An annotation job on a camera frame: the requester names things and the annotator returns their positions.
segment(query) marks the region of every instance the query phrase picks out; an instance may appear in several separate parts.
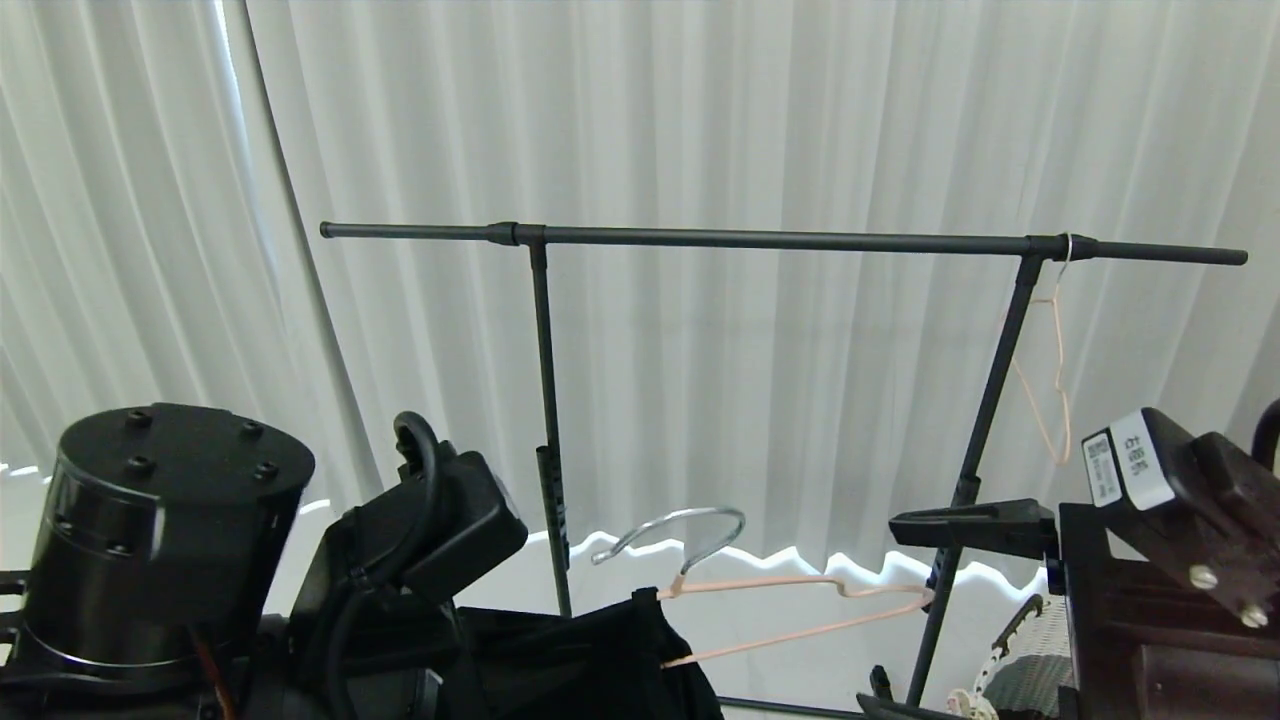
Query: qr code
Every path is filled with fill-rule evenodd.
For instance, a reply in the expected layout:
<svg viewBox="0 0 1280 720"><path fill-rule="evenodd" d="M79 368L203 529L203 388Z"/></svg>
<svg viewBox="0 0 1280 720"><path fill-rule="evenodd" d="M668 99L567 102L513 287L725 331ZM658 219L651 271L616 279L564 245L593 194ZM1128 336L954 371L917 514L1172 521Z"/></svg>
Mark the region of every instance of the qr code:
<svg viewBox="0 0 1280 720"><path fill-rule="evenodd" d="M1120 500L1120 479L1111 456L1111 439L1106 433L1084 441L1084 469L1089 474L1093 505L1102 507Z"/></svg>

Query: clothes rack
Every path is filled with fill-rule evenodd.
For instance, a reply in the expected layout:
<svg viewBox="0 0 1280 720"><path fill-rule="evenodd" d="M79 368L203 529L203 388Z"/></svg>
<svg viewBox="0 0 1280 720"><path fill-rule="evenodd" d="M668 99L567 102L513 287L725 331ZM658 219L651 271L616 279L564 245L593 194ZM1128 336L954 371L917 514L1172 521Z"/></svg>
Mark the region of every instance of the clothes rack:
<svg viewBox="0 0 1280 720"><path fill-rule="evenodd" d="M1000 395L1009 375L1018 338L1021 334L1032 292L1047 261L1083 261L1094 258L1120 260L1153 260L1201 265L1243 265L1248 252L1219 247L1105 242L1079 234L1028 236L960 236L960 234L892 234L892 233L829 233L774 231L714 229L652 229L557 227L525 223L493 223L489 225L398 225L320 223L326 238L365 237L436 241L485 241L511 247L529 249L534 281L534 313L538 324L538 357L541 372L543 413L547 445L536 448L543 512L552 548L552 573L559 612L572 615L568 592L568 536L566 501L561 475L559 418L556 404L556 365L552 348L550 299L547 277L549 245L613 245L646 247L719 247L755 250L822 250L844 252L904 252L934 255L998 255L1019 258L1009 307L1000 329L1000 340L987 372L987 382L974 418L964 461L951 496L951 506L968 506L978 501L982 479L978 465L991 424L996 416ZM946 616L951 589L960 568L960 548L940 550L929 579L934 600L928 607L928 620L916 653L906 702L919 706L937 651L938 635ZM863 717L859 712L774 703L744 698L721 698L722 705L768 710L812 717Z"/></svg>

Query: silver screw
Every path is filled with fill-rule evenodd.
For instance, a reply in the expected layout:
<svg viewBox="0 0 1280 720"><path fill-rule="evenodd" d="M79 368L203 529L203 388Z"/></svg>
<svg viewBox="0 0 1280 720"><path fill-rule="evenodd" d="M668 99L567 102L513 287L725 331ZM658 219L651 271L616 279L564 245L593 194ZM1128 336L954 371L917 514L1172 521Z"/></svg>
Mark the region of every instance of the silver screw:
<svg viewBox="0 0 1280 720"><path fill-rule="evenodd" d="M1211 591L1217 587L1217 575L1208 565L1192 565L1192 584L1202 591Z"/></svg>
<svg viewBox="0 0 1280 720"><path fill-rule="evenodd" d="M1251 605L1240 612L1240 621L1244 623L1245 628L1266 628L1267 626L1267 614L1257 605Z"/></svg>

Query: wire hanger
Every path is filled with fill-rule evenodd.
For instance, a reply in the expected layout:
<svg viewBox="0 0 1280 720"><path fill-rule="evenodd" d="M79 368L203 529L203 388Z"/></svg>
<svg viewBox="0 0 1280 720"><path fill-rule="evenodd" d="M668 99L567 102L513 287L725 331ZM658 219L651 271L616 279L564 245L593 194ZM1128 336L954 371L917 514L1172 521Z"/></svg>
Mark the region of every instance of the wire hanger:
<svg viewBox="0 0 1280 720"><path fill-rule="evenodd" d="M1057 466L1064 466L1071 460L1071 404L1066 398L1066 389L1062 387L1062 366L1065 365L1065 351L1062 347L1062 316L1057 310L1057 301L1062 291L1062 275L1066 274L1066 268L1071 264L1071 251L1075 249L1075 238L1071 233L1066 233L1066 260L1062 266L1057 270L1057 281L1053 283L1053 293L1048 297L1038 297L1032 300L1032 305L1046 304L1053 310L1053 332L1057 337L1057 370L1053 373L1053 389L1057 392L1059 400L1062 404L1062 450L1059 451L1053 446L1053 441L1050 438L1048 428L1044 425L1044 418L1041 416L1039 404L1036 402L1036 396L1032 395L1032 386L1027 382L1027 375L1023 374L1023 369L1018 365L1018 356L1012 357L1014 372L1018 373L1018 379L1023 383L1023 392L1027 395L1028 402L1032 404L1032 414L1036 416L1036 425L1039 427L1041 438L1044 441L1044 447L1048 448L1050 457L1053 459L1053 464Z"/></svg>
<svg viewBox="0 0 1280 720"><path fill-rule="evenodd" d="M835 632L835 630L842 630L845 628L852 628L854 625L861 625L861 624L865 624L865 623L874 623L877 620L886 620L888 618L893 618L893 616L897 616L897 615L905 615L908 612L911 612L913 610L918 610L920 607L924 607L929 602L933 601L933 591L931 591L929 588L925 588L924 585L881 585L881 587L877 587L877 588L867 588L867 589L863 589L863 591L850 591L849 587L845 584L845 580L842 580L840 578L836 578L833 575L783 575L783 577L777 577L777 578L755 578L755 579L746 579L746 580L726 580L726 582L718 582L718 583L685 584L685 578L689 574L689 570L691 570L694 565L698 565L703 560L707 560L712 555L716 555L721 550L724 550L726 547L730 546L730 543L732 543L735 539L737 539L739 536L742 534L742 529L746 527L746 515L741 510L737 510L735 507L728 507L728 506L690 507L690 509L685 509L685 510L676 510L675 512L668 512L668 514L663 515L662 518L657 518L654 520L649 520L648 523L644 523L644 524L639 525L637 528L632 529L630 533L627 533L627 534L622 536L621 538L618 538L618 542L613 543L613 547L611 547L608 550L604 550L604 551L600 551L600 552L596 552L596 553L593 553L591 555L591 564L593 565L599 565L599 564L604 562L605 560L608 560L608 559L618 555L620 552L622 552L623 548L626 548L632 542L635 542L636 538L639 538L640 536L643 536L644 533L646 533L646 532L649 532L649 530L652 530L654 528L660 528L662 525L666 525L667 523L671 523L673 520L681 520L681 519L685 519L685 518L700 518L700 516L705 516L705 515L727 515L727 516L735 518L737 520L737 524L721 541L718 541L717 543L712 544L710 547L708 547L708 548L705 548L705 550L703 550L703 551L700 551L700 552L698 552L698 553L687 557L685 560L685 564L680 566L680 573L676 575L676 579L672 580L671 587L668 587L667 589L663 589L663 591L658 592L658 600L671 600L671 598L675 598L675 597L680 597L681 594L700 593L700 592L721 592L721 591L736 591L736 589L746 589L746 588L764 588L764 587L777 587L777 585L805 585L805 584L831 584L831 585L836 585L836 592L838 592L841 597L847 597L847 598L868 597L868 596L873 596L873 594L884 594L884 593L916 593L916 594L920 596L920 598L915 600L915 601L911 601L911 602L909 602L909 603L906 603L906 605L904 605L901 607L896 607L893 610L887 610L884 612L876 612L876 614L872 614L872 615L864 615L861 618L855 618L852 620L844 620L844 621L840 621L840 623L832 623L829 625L820 625L818 628L810 628L808 630L800 630L800 632L796 632L796 633L788 633L788 634L780 635L780 637L776 637L776 638L768 638L768 639L763 639L763 641L755 641L755 642L742 643L742 644L739 644L739 646L727 647L727 648L722 648L722 650L713 650L713 651L708 651L708 652L695 652L695 653L685 656L685 657L677 657L676 660L671 660L671 661L663 662L662 664L663 669L677 667L680 665L689 665L691 662L701 662L704 660L710 660L713 657L723 657L726 655L733 655L736 652L745 652L748 650L755 650L755 648L767 647L767 646L771 646L771 644L778 644L778 643L785 643L785 642L788 642L788 641L796 641L796 639L800 639L800 638L808 638L808 637L813 637L813 635L820 635L820 634L831 633L831 632Z"/></svg>

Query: black cylindrical motor housing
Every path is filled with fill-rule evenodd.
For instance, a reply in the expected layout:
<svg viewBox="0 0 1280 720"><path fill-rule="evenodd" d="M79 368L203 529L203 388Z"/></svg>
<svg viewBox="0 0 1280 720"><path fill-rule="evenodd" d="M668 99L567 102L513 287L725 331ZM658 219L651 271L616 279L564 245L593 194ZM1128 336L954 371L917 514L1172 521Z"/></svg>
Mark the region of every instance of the black cylindrical motor housing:
<svg viewBox="0 0 1280 720"><path fill-rule="evenodd" d="M59 442L8 670L52 664L60 689L133 694L200 673L189 626L238 652L314 470L302 442L225 410L156 404L77 421Z"/></svg>

